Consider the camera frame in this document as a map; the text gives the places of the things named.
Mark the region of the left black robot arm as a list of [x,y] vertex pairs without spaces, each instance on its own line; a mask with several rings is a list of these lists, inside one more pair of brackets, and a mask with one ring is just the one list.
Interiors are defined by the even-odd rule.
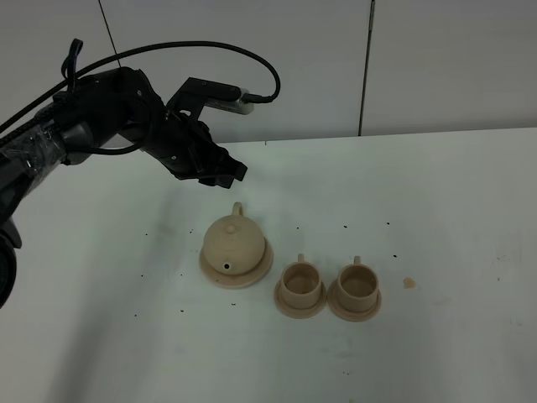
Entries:
[[230,188],[247,172],[217,145],[199,121],[206,93],[182,86],[163,103],[140,70],[127,67],[81,78],[51,104],[1,139],[1,301],[12,292],[15,251],[22,240],[13,222],[20,202],[58,166],[91,155],[147,152],[179,180]]

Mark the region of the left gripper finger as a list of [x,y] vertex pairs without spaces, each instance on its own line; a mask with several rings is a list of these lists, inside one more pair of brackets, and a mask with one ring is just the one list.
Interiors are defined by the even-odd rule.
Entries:
[[228,150],[221,146],[216,147],[213,166],[218,181],[243,181],[248,171],[244,163],[233,159]]
[[216,186],[230,189],[235,181],[235,170],[228,166],[211,166],[197,175],[199,183],[205,186]]

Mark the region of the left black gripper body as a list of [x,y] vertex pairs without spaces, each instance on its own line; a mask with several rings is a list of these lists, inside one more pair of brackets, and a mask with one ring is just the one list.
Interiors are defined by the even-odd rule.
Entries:
[[213,166],[218,145],[205,123],[170,111],[141,70],[125,70],[125,92],[134,95],[128,103],[125,139],[179,180],[197,180],[199,173]]

